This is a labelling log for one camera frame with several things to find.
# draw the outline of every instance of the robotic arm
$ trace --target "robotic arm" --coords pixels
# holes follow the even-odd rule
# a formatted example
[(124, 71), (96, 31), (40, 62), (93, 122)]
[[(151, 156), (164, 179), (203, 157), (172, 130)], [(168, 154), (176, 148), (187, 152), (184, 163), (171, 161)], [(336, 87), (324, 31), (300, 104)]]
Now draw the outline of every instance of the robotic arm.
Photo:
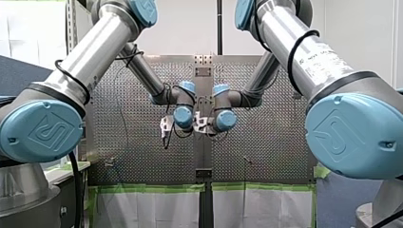
[(100, 0), (94, 27), (63, 63), (41, 83), (32, 83), (0, 109), (0, 158), (51, 162), (71, 152), (80, 140), (84, 106), (116, 56), (139, 78), (156, 105), (177, 105), (177, 125), (191, 127), (194, 85), (167, 89), (131, 42), (157, 22), (153, 0)]
[[(401, 176), (401, 95), (375, 73), (354, 70), (338, 57), (309, 29), (311, 19), (309, 0), (238, 1), (237, 28), (272, 52), (263, 55), (243, 94), (270, 81), (279, 63), (308, 100), (306, 140), (320, 162), (349, 178)], [(236, 106), (236, 94), (227, 95), (223, 99)]]

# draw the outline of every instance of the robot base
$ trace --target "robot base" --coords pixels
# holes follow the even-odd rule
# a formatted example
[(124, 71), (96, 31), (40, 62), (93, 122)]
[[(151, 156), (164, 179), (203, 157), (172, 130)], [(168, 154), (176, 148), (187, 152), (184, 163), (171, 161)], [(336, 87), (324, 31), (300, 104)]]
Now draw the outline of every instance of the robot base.
[(60, 189), (51, 186), (45, 199), (0, 212), (0, 227), (60, 228)]

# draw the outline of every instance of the screw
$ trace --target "screw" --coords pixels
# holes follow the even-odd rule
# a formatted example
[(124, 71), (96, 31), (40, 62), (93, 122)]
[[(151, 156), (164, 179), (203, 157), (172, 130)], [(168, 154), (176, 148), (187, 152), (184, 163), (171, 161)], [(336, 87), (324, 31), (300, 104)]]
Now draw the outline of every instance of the screw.
[(67, 215), (67, 208), (66, 207), (61, 207), (60, 208), (60, 216), (63, 217)]

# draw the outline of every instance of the black band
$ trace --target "black band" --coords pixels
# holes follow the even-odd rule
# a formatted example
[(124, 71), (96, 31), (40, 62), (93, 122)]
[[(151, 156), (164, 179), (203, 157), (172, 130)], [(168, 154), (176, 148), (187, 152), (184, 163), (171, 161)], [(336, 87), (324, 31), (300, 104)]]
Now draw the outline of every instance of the black band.
[(63, 69), (60, 66), (60, 63), (62, 63), (62, 60), (56, 60), (54, 64), (56, 65), (56, 68), (59, 69), (65, 76), (67, 76), (69, 79), (74, 81), (78, 86), (80, 86), (84, 92), (86, 93), (86, 100), (84, 101), (84, 105), (89, 103), (89, 100), (91, 99), (91, 95), (89, 94), (89, 90), (86, 88), (86, 86), (78, 79), (76, 79), (74, 76), (72, 76), (67, 70)]
[(266, 2), (268, 2), (268, 0), (263, 0), (260, 1), (257, 5), (256, 5), (256, 10), (258, 10), (263, 4), (265, 4)]
[(336, 90), (340, 89), (341, 87), (350, 84), (354, 81), (360, 80), (360, 79), (364, 79), (364, 78), (379, 78), (379, 76), (377, 76), (377, 74), (371, 72), (371, 71), (360, 71), (357, 73), (353, 73), (347, 77), (344, 78), (340, 78), (338, 80), (336, 80), (335, 82), (333, 82), (331, 85), (325, 87), (324, 89), (322, 89), (309, 103), (308, 107), (307, 107), (307, 112), (309, 111), (309, 109), (311, 109), (312, 106), (314, 106), (314, 104), (316, 104), (319, 100), (321, 100), (324, 97), (329, 96), (330, 94), (332, 94), (333, 92), (335, 92)]
[(15, 166), (15, 165), (20, 165), (23, 164), (19, 161), (14, 161), (14, 160), (4, 160), (4, 161), (0, 161), (0, 168), (6, 168), (6, 167), (11, 167), (11, 166)]
[(231, 107), (215, 107), (213, 110), (214, 111), (221, 111), (221, 110), (231, 110)]
[(296, 55), (297, 49), (302, 44), (303, 40), (309, 36), (319, 36), (319, 32), (317, 30), (309, 30), (307, 31), (303, 36), (299, 37), (296, 40), (296, 43), (294, 44), (293, 48), (290, 51), (290, 55), (288, 56), (288, 63), (287, 63), (287, 71), (288, 71), (288, 79), (290, 80), (291, 85), (293, 85), (293, 88), (301, 94), (296, 81), (294, 80), (294, 75), (293, 75), (293, 62), (294, 62), (294, 55)]
[(39, 85), (39, 84), (30, 84), (30, 85), (28, 85), (27, 88), (38, 91), (38, 92), (45, 93), (45, 94), (49, 95), (50, 97), (53, 97), (59, 101), (62, 101), (64, 103), (71, 105), (72, 107), (74, 107), (74, 109), (77, 110), (77, 112), (80, 114), (81, 118), (84, 118), (86, 115), (86, 111), (83, 108), (81, 108), (78, 104), (76, 104), (68, 96), (54, 90), (53, 88), (50, 88), (50, 87), (47, 87), (44, 85)]
[(193, 105), (191, 104), (182, 104), (182, 103), (176, 103), (176, 106), (187, 106), (193, 109)]

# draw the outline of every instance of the metal post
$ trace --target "metal post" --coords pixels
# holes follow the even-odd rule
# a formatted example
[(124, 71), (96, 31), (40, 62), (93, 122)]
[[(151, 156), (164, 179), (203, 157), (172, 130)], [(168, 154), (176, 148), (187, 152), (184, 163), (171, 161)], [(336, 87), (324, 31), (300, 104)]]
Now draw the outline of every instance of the metal post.
[[(208, 116), (213, 108), (212, 87), (214, 84), (212, 56), (195, 56), (195, 76), (193, 82), (196, 86), (196, 110), (200, 111), (202, 116)], [(210, 139), (195, 133), (194, 150), (196, 161), (196, 179), (199, 183), (204, 183), (205, 191), (200, 195), (200, 228), (214, 228), (213, 216), (213, 192), (211, 188), (212, 181), (212, 143)]]
[(222, 55), (222, 0), (217, 0), (217, 38), (218, 55)]
[(71, 53), (77, 46), (77, 26), (76, 26), (76, 9), (75, 0), (66, 1), (66, 27), (67, 27), (67, 53)]

